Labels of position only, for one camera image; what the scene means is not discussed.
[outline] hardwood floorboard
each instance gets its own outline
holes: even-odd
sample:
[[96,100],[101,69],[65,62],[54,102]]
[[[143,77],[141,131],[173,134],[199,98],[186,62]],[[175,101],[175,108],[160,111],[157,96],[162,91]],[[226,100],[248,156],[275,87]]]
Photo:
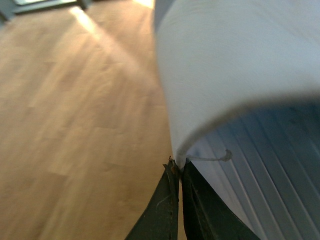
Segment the hardwood floorboard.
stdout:
[[172,154],[152,24],[153,9],[106,0],[0,30],[1,240],[133,227]]

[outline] white fabric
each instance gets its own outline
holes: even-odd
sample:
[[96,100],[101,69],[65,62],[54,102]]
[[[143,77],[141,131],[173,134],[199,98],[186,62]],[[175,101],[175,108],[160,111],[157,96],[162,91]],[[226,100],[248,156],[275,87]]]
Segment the white fabric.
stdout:
[[175,0],[156,32],[174,157],[261,105],[320,94],[320,2]]

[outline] wooden floor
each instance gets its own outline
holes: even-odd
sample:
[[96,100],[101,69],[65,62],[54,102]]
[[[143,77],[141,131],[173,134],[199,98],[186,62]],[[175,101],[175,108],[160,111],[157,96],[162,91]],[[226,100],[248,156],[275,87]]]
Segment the wooden floor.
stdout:
[[126,237],[171,155],[152,21],[108,0],[0,30],[0,240]]

